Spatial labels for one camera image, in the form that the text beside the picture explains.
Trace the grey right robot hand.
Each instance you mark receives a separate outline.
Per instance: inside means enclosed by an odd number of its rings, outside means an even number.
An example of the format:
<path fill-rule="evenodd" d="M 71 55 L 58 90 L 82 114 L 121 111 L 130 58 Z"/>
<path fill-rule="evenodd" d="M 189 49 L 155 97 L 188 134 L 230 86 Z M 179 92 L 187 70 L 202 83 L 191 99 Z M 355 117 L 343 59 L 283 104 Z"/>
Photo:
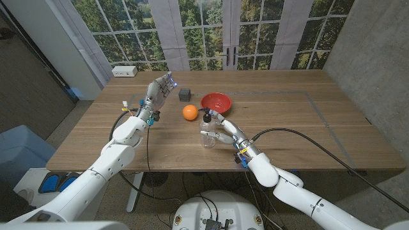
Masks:
<path fill-rule="evenodd" d="M 201 135 L 212 137 L 224 144 L 232 144 L 235 146 L 238 149 L 238 153 L 235 157 L 237 163 L 243 162 L 248 164 L 253 158 L 268 160 L 265 154 L 255 147 L 254 142 L 250 141 L 238 126 L 226 119 L 222 114 L 208 107 L 200 109 L 200 111 L 205 111 L 205 121 L 211 121 L 212 118 L 214 118 L 223 126 L 224 130 L 229 133 L 226 135 L 214 131 L 201 131 Z"/>

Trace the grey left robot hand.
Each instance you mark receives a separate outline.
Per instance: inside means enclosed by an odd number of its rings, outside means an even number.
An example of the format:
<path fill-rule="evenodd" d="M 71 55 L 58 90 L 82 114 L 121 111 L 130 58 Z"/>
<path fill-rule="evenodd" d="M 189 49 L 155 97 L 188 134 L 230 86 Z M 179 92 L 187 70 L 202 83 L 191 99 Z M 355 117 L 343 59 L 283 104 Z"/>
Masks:
<path fill-rule="evenodd" d="M 178 84 L 172 78 L 172 72 L 155 79 L 148 85 L 144 103 L 137 117 L 143 121 L 154 119 L 158 121 L 159 110 L 165 104 L 166 98 Z"/>

